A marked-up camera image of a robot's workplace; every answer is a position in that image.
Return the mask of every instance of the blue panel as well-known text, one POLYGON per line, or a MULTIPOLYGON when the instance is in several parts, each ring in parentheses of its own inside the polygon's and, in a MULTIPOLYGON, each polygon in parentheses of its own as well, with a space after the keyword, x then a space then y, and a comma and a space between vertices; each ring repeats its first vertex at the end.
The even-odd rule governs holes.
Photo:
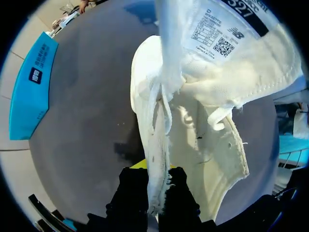
POLYGON ((58 43, 45 32, 18 73, 10 109, 10 139, 30 139, 49 108, 49 82, 58 43))

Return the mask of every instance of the size label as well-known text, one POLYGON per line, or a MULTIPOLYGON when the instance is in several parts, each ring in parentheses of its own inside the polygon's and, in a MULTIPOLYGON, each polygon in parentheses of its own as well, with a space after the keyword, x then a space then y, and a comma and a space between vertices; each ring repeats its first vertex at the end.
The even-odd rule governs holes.
POLYGON ((271 12, 259 0, 201 2, 184 47, 216 63, 225 62, 243 43, 264 36, 278 23, 273 15, 263 22, 271 12))

